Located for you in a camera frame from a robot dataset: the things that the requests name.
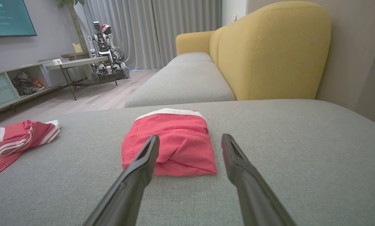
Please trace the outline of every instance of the gray sofa cushion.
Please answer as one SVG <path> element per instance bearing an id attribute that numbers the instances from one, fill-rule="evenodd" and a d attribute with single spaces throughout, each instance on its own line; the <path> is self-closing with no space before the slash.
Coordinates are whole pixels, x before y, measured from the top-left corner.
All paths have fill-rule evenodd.
<path id="1" fill-rule="evenodd" d="M 172 59 L 168 65 L 177 63 L 194 63 L 194 62 L 213 62 L 211 57 L 207 53 L 184 53 L 176 56 Z"/>
<path id="2" fill-rule="evenodd" d="M 126 100 L 125 107 L 235 100 L 212 62 L 176 63 L 157 72 Z"/>
<path id="3" fill-rule="evenodd" d="M 165 106 L 56 117 L 50 144 L 0 173 L 0 225 L 82 225 L 122 171 L 133 121 Z M 153 176 L 137 225 L 242 225 L 221 136 L 230 133 L 298 225 L 375 225 L 375 123 L 318 100 L 172 105 L 209 126 L 218 175 Z"/>

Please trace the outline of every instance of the tree trunk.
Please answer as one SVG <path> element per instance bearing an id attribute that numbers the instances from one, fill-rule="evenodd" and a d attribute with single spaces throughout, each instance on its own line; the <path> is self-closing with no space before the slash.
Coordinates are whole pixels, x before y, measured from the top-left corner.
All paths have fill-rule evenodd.
<path id="1" fill-rule="evenodd" d="M 72 17 L 73 20 L 73 25 L 75 26 L 75 30 L 77 33 L 77 37 L 79 38 L 80 45 L 82 46 L 83 52 L 88 52 L 88 48 L 86 45 L 86 41 L 84 40 L 82 28 L 80 27 L 79 20 L 77 19 L 77 15 L 75 12 L 75 8 L 73 7 L 74 1 L 68 1 L 67 2 L 67 7 L 70 12 L 70 16 Z"/>

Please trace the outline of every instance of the curtain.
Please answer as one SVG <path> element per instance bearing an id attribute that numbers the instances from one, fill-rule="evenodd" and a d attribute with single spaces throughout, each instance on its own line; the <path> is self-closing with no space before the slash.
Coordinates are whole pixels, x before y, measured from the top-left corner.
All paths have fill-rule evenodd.
<path id="1" fill-rule="evenodd" d="M 220 0 L 153 0 L 163 67 L 176 57 L 176 36 L 221 27 L 221 5 Z"/>
<path id="2" fill-rule="evenodd" d="M 125 54 L 126 65 L 138 70 L 166 66 L 176 57 L 177 35 L 221 27 L 220 0 L 86 2 L 90 30 L 93 32 L 93 20 L 109 24 L 116 46 Z"/>

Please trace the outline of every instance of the television screen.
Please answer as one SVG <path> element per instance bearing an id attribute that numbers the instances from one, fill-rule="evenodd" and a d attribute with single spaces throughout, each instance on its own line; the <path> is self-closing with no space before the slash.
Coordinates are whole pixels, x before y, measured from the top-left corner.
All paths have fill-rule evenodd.
<path id="1" fill-rule="evenodd" d="M 0 37 L 36 35 L 23 0 L 0 0 Z"/>

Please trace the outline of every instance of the red garment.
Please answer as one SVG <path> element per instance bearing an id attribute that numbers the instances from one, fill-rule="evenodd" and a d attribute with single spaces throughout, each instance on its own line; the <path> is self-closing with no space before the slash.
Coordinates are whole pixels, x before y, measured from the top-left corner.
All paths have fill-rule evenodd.
<path id="1" fill-rule="evenodd" d="M 48 123 L 24 121 L 0 127 L 0 172 L 28 148 L 50 143 L 60 132 L 58 120 Z"/>
<path id="2" fill-rule="evenodd" d="M 157 134 L 160 139 L 155 175 L 217 174 L 206 120 L 196 111 L 168 108 L 148 113 L 135 120 L 122 143 L 124 169 L 153 134 Z"/>

